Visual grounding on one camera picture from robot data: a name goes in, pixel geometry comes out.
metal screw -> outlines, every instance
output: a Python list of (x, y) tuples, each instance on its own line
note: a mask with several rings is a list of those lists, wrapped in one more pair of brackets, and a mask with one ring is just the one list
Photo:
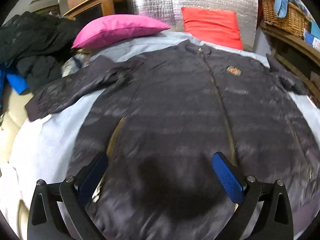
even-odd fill
[(66, 182), (73, 182), (74, 179), (75, 179), (74, 176), (68, 176), (66, 177)]
[(277, 184), (278, 184), (279, 186), (283, 186), (283, 185), (284, 185), (283, 181), (280, 180), (280, 179), (277, 180)]
[(247, 177), (247, 180), (249, 181), (249, 182), (255, 182), (256, 181), (256, 178), (254, 177), (254, 176), (248, 176)]
[(43, 182), (44, 182), (43, 179), (38, 179), (38, 180), (37, 180), (37, 185), (38, 185), (38, 186), (41, 186), (41, 185), (43, 184)]

black jacket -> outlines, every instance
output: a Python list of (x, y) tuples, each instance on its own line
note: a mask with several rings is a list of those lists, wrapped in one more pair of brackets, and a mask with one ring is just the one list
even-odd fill
[(94, 223), (117, 239), (214, 239), (234, 211), (210, 165), (217, 151), (245, 175), (282, 179), (293, 212), (319, 191), (319, 148), (284, 90), (304, 87), (270, 64), (189, 41), (123, 63), (100, 56), (26, 109), (33, 120), (110, 86), (79, 131), (68, 171), (108, 153), (100, 199), (86, 209)]
[(61, 78), (60, 68), (71, 57), (77, 22), (25, 12), (0, 28), (0, 63), (16, 61), (31, 92)]

gold zipper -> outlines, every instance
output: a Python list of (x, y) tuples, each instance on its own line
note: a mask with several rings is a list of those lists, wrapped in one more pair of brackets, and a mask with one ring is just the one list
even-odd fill
[[(117, 141), (117, 137), (118, 137), (118, 135), (119, 135), (119, 132), (120, 132), (121, 128), (122, 128), (123, 125), (124, 125), (124, 121), (125, 121), (125, 117), (123, 117), (123, 118), (119, 121), (117, 127), (114, 129), (114, 131), (113, 131), (113, 133), (112, 133), (112, 135), (111, 135), (111, 137), (110, 137), (110, 140), (109, 140), (109, 143), (108, 143), (108, 148), (107, 148), (107, 150), (106, 150), (106, 154), (108, 155), (109, 160), (110, 160), (110, 157), (112, 156), (113, 149), (114, 149), (114, 146), (115, 146), (115, 144), (116, 144), (116, 141)], [(92, 201), (93, 201), (94, 203), (96, 203), (96, 202), (98, 201), (98, 199), (100, 198), (101, 186), (102, 186), (104, 177), (105, 177), (105, 175), (102, 176), (102, 178), (101, 178), (98, 186), (96, 187), (96, 189), (95, 189), (95, 191), (94, 191), (94, 193), (93, 193), (93, 195), (92, 195)]]
[(311, 166), (310, 166), (310, 163), (308, 162), (308, 159), (307, 159), (306, 154), (305, 154), (304, 151), (302, 150), (302, 147), (301, 147), (300, 141), (299, 141), (299, 139), (298, 139), (297, 133), (295, 132), (294, 127), (293, 127), (293, 125), (292, 125), (292, 123), (290, 122), (289, 119), (287, 119), (287, 124), (288, 124), (288, 126), (289, 126), (289, 128), (290, 128), (290, 130), (291, 130), (291, 134), (292, 134), (292, 137), (293, 137), (294, 141), (295, 141), (295, 142), (297, 143), (297, 145), (298, 145), (299, 151), (302, 153), (302, 155), (303, 155), (303, 156), (305, 157), (305, 159), (306, 159), (306, 162), (307, 162), (307, 164), (308, 164), (308, 174), (307, 174), (307, 176), (308, 176), (308, 181), (310, 181), (310, 180), (311, 180), (311, 175), (312, 175), (312, 168), (311, 168)]
[(235, 150), (235, 143), (233, 141), (233, 136), (232, 136), (232, 132), (231, 132), (231, 128), (230, 128), (230, 125), (229, 125), (229, 121), (228, 121), (228, 117), (227, 117), (227, 112), (226, 112), (226, 109), (223, 105), (223, 102), (221, 100), (221, 95), (220, 95), (220, 91), (218, 89), (218, 86), (217, 86), (217, 83), (214, 79), (214, 76), (213, 76), (213, 73), (212, 71), (210, 70), (209, 66), (208, 66), (208, 63), (207, 61), (205, 60), (204, 58), (204, 55), (202, 54), (203, 53), (203, 50), (201, 48), (199, 48), (199, 53), (201, 55), (201, 58), (202, 60), (204, 61), (206, 67), (207, 67), (207, 70), (210, 72), (211, 74), (211, 78), (210, 78), (210, 81), (213, 83), (214, 85), (214, 93), (216, 94), (217, 98), (218, 98), (218, 102), (219, 102), (219, 105), (222, 109), (222, 113), (223, 113), (223, 121), (225, 123), (225, 127), (226, 127), (226, 132), (227, 132), (227, 136), (228, 136), (228, 141), (229, 141), (229, 146), (230, 146), (230, 152), (231, 152), (231, 164), (234, 165), (234, 166), (237, 166), (237, 161), (236, 161), (236, 150)]

red pillow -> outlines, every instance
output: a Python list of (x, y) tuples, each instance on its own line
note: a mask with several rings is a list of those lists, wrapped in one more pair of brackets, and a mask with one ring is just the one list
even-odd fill
[(243, 49), (236, 13), (182, 7), (185, 32), (201, 41)]

round logo patch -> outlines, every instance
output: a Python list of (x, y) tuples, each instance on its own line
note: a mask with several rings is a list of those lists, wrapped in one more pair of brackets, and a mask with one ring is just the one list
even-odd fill
[(237, 67), (234, 67), (234, 66), (227, 67), (226, 71), (228, 71), (229, 73), (231, 73), (235, 76), (240, 76), (242, 74), (241, 70), (238, 69)]

